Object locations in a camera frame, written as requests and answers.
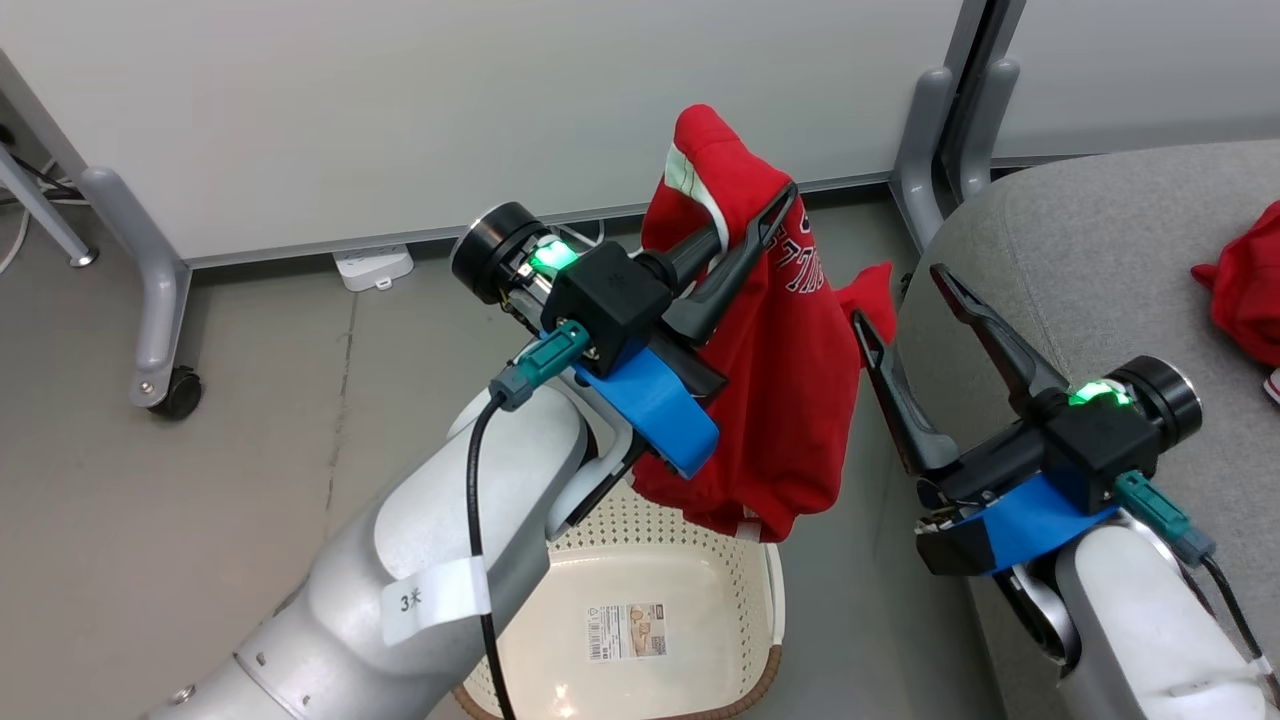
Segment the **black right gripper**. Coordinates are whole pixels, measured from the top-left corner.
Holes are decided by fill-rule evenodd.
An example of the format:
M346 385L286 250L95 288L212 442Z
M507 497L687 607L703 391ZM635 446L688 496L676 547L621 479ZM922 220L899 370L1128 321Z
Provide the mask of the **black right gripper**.
M989 577L1033 562L1117 515L1119 483L1152 477L1160 457L1202 425L1185 377L1139 356L1079 389L946 264L929 269L969 327L1023 419L961 451L916 401L899 354L863 311L851 324L905 471L936 493L938 516L916 552L940 577Z

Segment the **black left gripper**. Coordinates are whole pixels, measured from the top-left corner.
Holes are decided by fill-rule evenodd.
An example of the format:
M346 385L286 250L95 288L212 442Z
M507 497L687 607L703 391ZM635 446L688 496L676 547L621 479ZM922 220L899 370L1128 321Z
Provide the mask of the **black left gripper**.
M799 196L788 182L754 218L742 241L724 254L694 291L676 299L663 320L689 345L703 347L730 310L735 297L765 255L773 237ZM671 293L684 293L721 255L714 225L704 225L666 251L645 250L637 264ZM579 252L550 231L521 202L503 202L476 219L451 254L451 270L485 305L497 305L530 333L544 333L573 320L567 307L543 315L558 273L579 259Z

